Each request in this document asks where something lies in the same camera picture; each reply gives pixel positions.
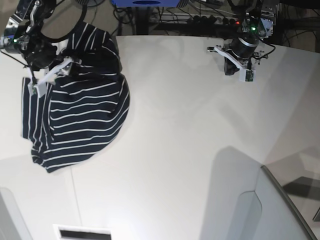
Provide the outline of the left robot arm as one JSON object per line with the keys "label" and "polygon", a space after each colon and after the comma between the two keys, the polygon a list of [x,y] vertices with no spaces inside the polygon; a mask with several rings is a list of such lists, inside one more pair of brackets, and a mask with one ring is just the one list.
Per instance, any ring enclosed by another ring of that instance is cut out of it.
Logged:
{"label": "left robot arm", "polygon": [[231,42],[223,47],[228,54],[224,58],[224,74],[232,76],[241,69],[245,69],[246,81],[251,82],[254,76],[254,65],[260,64],[262,59],[268,59],[276,47],[268,44],[271,51],[257,52],[259,43],[266,43],[265,39],[273,34],[275,24],[276,6],[274,0],[241,0],[239,4],[228,1],[234,14],[239,16],[239,30],[232,34]]}

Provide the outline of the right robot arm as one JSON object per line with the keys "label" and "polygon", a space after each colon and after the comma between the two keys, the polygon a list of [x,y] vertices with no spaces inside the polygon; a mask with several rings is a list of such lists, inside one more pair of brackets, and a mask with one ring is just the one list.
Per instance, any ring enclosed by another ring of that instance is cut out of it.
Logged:
{"label": "right robot arm", "polygon": [[22,55],[24,65],[34,71],[48,68],[56,58],[57,47],[42,34],[42,27],[57,5],[56,0],[19,1],[0,36],[0,49]]}

